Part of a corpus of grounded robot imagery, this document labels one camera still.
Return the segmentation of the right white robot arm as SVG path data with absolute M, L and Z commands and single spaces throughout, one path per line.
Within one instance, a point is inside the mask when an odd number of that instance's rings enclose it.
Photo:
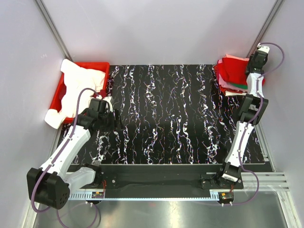
M 220 188 L 227 188 L 229 185 L 241 181 L 243 156 L 247 142 L 268 106 L 268 100 L 264 98 L 262 92 L 262 85 L 263 66 L 267 62 L 269 51 L 269 46 L 258 44 L 255 52 L 249 58 L 245 71 L 247 94 L 237 110 L 236 133 L 223 166 L 215 177 L 216 184 Z

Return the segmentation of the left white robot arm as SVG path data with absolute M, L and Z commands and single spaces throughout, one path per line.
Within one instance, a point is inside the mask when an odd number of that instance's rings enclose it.
M 69 196 L 89 185 L 98 188 L 103 181 L 99 165 L 84 164 L 71 174 L 67 171 L 81 148 L 97 133 L 122 129 L 120 112 L 113 108 L 113 98 L 93 98 L 90 105 L 74 118 L 72 126 L 50 158 L 38 169 L 27 173 L 28 195 L 31 204 L 43 204 L 61 209 Z

